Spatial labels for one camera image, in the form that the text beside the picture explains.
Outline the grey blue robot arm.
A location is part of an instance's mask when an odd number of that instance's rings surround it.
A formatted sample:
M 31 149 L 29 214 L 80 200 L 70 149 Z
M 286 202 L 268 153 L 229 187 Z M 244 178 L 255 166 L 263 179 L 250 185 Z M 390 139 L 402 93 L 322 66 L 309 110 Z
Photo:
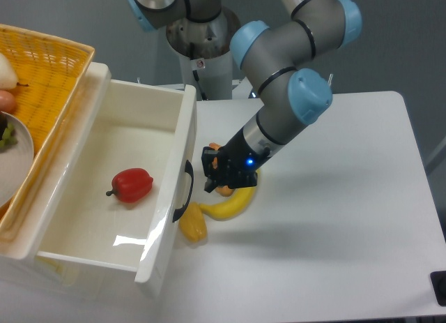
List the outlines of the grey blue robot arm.
M 313 124 L 332 103 L 330 83 L 305 63 L 343 47 L 362 31 L 351 0 L 282 0 L 290 20 L 271 29 L 241 24 L 222 0 L 127 0 L 144 31 L 164 29 L 184 85 L 198 100 L 228 98 L 237 66 L 262 108 L 222 147 L 205 147 L 205 191 L 245 188 L 257 170 Z

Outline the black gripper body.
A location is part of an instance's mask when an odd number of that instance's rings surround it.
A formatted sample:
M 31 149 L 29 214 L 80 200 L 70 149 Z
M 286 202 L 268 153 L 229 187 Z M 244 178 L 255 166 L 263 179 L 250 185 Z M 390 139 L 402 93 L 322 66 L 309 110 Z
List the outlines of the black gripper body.
M 231 189 L 257 186 L 256 161 L 240 129 L 217 150 L 217 186 Z

